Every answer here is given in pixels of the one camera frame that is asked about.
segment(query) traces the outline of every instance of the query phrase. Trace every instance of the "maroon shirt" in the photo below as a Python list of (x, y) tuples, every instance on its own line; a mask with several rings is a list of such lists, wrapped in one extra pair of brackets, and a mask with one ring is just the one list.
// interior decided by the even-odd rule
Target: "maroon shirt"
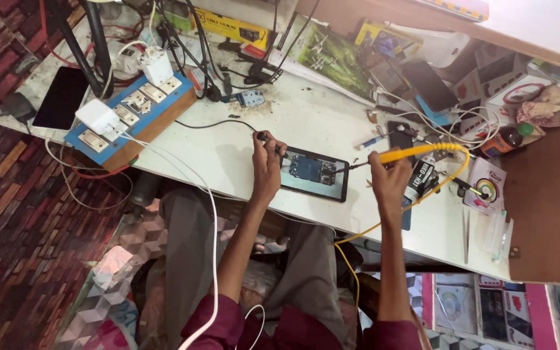
[[(213, 296), (207, 295), (198, 304), (196, 311), (181, 331), (188, 338), (202, 327), (213, 314)], [(261, 329), (255, 317), (244, 320), (241, 306), (225, 295), (218, 298), (215, 321), (189, 349), (238, 349), (248, 350)], [(416, 326), (410, 321), (378, 321), (364, 331), (359, 349), (422, 350)], [(265, 331), (253, 350), (272, 349), (322, 349), (342, 350), (336, 336), (321, 322), (292, 306), (284, 306), (280, 321), (272, 337)]]

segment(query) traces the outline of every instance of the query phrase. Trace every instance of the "yellow box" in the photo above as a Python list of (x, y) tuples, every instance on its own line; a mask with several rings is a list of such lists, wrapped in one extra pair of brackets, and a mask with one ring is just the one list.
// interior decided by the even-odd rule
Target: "yellow box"
[(262, 50), (266, 49), (269, 30), (198, 7), (196, 7), (196, 13), (205, 30), (252, 44)]
[(363, 19), (358, 23), (355, 44), (360, 47), (376, 45), (382, 53), (404, 62), (424, 43), (424, 39), (392, 28), (383, 23)]

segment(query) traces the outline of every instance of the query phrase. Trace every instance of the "man's left hand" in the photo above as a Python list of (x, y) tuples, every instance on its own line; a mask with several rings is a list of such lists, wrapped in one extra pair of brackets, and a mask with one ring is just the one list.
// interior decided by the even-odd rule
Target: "man's left hand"
[[(257, 139), (258, 133), (267, 136), (267, 142), (262, 143)], [(254, 140), (254, 188), (251, 202), (264, 204), (266, 207), (276, 196), (280, 189), (280, 157), (286, 152), (286, 144), (274, 138), (269, 131), (255, 131), (252, 134)], [(276, 146), (280, 146), (280, 154), (276, 153)]]

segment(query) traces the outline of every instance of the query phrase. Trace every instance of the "black phone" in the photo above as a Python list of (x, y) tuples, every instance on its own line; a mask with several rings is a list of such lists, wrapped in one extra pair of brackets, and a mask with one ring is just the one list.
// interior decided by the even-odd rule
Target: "black phone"
[(75, 121), (75, 112), (88, 94), (88, 80), (81, 69), (60, 67), (32, 126), (59, 130), (70, 130)]
[(280, 157), (280, 185), (292, 191), (345, 202), (349, 162), (287, 147)]
[(447, 110), (459, 103), (459, 99), (455, 97), (427, 62), (408, 62), (403, 65), (402, 72), (432, 111)]
[[(399, 125), (403, 125), (406, 130), (411, 130), (408, 123), (401, 123), (401, 122), (388, 122), (386, 126), (388, 127), (388, 140), (390, 140), (390, 147), (399, 147), (401, 149), (408, 149), (414, 147), (414, 142), (412, 138), (397, 130)], [(416, 163), (416, 156), (409, 156), (409, 161), (412, 163), (412, 166)]]

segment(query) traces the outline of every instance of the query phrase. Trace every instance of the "yellow soldering iron handle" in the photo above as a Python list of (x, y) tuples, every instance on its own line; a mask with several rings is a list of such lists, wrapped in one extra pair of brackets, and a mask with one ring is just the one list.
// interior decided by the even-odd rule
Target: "yellow soldering iron handle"
[(382, 164), (390, 163), (393, 161), (398, 161), (399, 159), (405, 157), (420, 155), (422, 153), (427, 153), (438, 149), (446, 149), (448, 151), (463, 151), (465, 148), (454, 143), (434, 143), (433, 145), (416, 146), (408, 149), (401, 149), (399, 151), (382, 153), (379, 155), (379, 162)]

